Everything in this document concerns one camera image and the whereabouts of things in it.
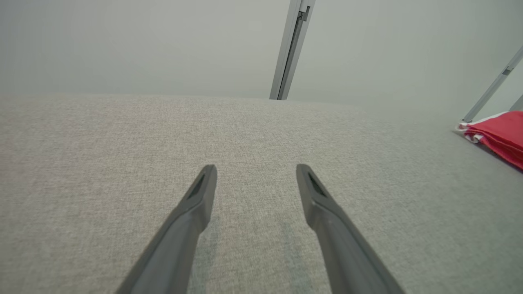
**gray fabric surface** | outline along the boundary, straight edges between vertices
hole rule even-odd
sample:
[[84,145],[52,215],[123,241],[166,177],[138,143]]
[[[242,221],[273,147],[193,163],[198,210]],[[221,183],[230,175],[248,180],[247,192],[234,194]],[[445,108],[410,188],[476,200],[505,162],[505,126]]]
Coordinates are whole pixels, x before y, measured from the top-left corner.
[[341,105],[0,100],[0,291],[111,292],[199,170],[218,168],[189,292],[329,292],[309,164],[409,293],[523,291],[523,175],[450,130]]

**red towel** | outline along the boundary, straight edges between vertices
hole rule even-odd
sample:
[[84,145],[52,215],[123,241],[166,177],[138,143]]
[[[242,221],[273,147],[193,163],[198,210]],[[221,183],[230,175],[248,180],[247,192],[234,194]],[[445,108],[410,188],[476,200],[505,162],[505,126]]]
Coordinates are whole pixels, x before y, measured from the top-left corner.
[[523,169],[523,111],[502,112],[477,122],[458,125],[465,138],[489,147]]

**folded fabric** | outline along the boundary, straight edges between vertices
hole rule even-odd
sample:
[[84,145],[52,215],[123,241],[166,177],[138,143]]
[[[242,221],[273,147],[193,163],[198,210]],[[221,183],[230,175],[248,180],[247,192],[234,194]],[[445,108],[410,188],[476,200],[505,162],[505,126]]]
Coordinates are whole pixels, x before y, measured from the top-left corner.
[[523,111],[501,112],[476,122],[462,122],[456,129],[472,143],[487,146],[523,169]]

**textured tabletop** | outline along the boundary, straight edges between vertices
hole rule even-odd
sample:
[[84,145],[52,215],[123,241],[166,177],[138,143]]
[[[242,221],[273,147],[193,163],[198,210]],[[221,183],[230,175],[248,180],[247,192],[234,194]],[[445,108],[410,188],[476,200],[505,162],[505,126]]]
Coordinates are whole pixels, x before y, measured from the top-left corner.
[[0,96],[0,292],[112,292],[206,164],[189,292],[329,292],[309,164],[409,293],[523,292],[523,174],[451,131],[350,106]]

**red cloth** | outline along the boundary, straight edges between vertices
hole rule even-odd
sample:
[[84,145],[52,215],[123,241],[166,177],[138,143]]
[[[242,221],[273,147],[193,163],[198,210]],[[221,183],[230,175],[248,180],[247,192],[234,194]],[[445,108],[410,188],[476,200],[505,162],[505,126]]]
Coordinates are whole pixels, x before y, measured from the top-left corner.
[[523,169],[523,111],[504,112],[485,120],[461,123],[470,141],[489,147],[506,161]]

